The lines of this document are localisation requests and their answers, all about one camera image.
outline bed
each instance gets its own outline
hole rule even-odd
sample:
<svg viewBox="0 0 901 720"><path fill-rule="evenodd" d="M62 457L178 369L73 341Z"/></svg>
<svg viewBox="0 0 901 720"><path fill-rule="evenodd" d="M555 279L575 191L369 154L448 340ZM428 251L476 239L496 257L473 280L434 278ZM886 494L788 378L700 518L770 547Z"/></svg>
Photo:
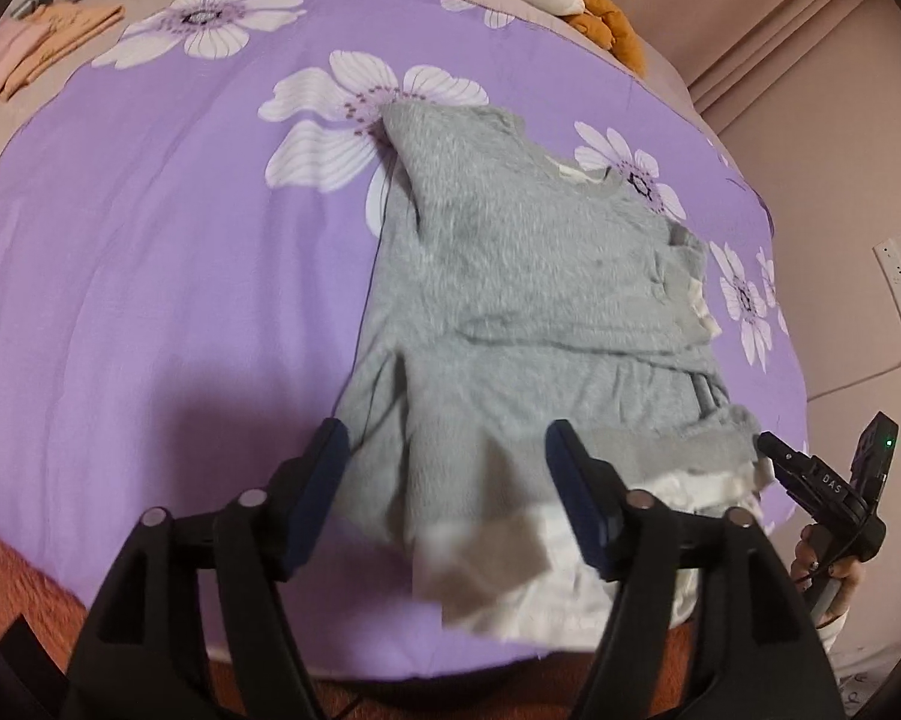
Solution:
<svg viewBox="0 0 901 720"><path fill-rule="evenodd" d="M649 47L640 81L516 0L97 1L127 7L126 31L0 108L0 543L78 602L145 509L219 507L332 413L393 170L365 126L382 90L466 104L477 85L550 151L627 165L711 247L732 397L806 445L771 220ZM228 9L270 15L190 39ZM761 503L768 527L792 513L776 487ZM444 629L410 584L400 554L329 522L283 589L308 668L404 680L540 655Z"/></svg>

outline white sleeve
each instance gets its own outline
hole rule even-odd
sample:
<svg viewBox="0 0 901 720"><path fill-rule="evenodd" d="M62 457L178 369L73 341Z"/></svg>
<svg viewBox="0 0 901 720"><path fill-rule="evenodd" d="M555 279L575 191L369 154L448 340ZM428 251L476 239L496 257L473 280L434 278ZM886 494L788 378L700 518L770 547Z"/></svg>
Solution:
<svg viewBox="0 0 901 720"><path fill-rule="evenodd" d="M820 637L820 643L824 645L827 652L831 651L833 642L837 640L840 632L844 630L844 623L847 622L847 614L841 614L838 618L831 620L826 625L822 625L817 629L817 635Z"/></svg>

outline stuffed animal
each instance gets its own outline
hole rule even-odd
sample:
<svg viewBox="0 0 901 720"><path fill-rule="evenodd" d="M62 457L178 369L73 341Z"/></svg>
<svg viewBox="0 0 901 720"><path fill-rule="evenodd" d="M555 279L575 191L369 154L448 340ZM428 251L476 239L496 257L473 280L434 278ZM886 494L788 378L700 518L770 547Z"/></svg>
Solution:
<svg viewBox="0 0 901 720"><path fill-rule="evenodd" d="M611 0L583 0L587 10L564 20L588 40L596 43L628 70L643 78L647 74L644 48L633 26Z"/></svg>

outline human hand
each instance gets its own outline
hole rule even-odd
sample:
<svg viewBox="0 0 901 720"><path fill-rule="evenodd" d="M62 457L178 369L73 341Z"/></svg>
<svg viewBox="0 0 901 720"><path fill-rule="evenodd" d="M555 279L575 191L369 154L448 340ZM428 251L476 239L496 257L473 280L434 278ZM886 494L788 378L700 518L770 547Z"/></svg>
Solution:
<svg viewBox="0 0 901 720"><path fill-rule="evenodd" d="M807 525L801 531L801 540L794 547L793 563L790 563L790 578L794 581L807 576L812 571L816 571L818 567L819 556L812 546L810 546L810 536L814 528L823 527L821 525ZM863 563L857 560L853 555L843 557L834 563L828 570L828 575L833 579L840 579L840 589L836 596L833 597L830 607L827 609L823 618L817 623L817 627L823 628L826 624L833 622L841 615L846 614L851 607L851 599L854 593L864 581L865 569ZM798 592L804 592L810 586L810 580L797 584Z"/></svg>

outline metal screw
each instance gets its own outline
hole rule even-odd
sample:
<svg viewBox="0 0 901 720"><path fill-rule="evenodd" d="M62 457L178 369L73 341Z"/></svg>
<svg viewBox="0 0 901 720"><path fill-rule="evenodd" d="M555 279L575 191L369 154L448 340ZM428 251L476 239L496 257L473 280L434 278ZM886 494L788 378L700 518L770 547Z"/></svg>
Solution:
<svg viewBox="0 0 901 720"><path fill-rule="evenodd" d="M742 509L740 506L727 509L727 519L740 528L749 528L754 524L754 515L751 514L751 512L748 512L747 509Z"/></svg>
<svg viewBox="0 0 901 720"><path fill-rule="evenodd" d="M244 490L238 503L245 509L255 509L267 500L267 493L263 490Z"/></svg>
<svg viewBox="0 0 901 720"><path fill-rule="evenodd" d="M153 528L156 525L160 525L161 522L164 522L167 518L167 512L164 512L163 509L159 506L155 506L153 509L147 509L147 511L140 517L140 524L145 525L145 527Z"/></svg>
<svg viewBox="0 0 901 720"><path fill-rule="evenodd" d="M635 509L650 509L654 505L654 496L647 490L631 490L627 493L627 503Z"/></svg>

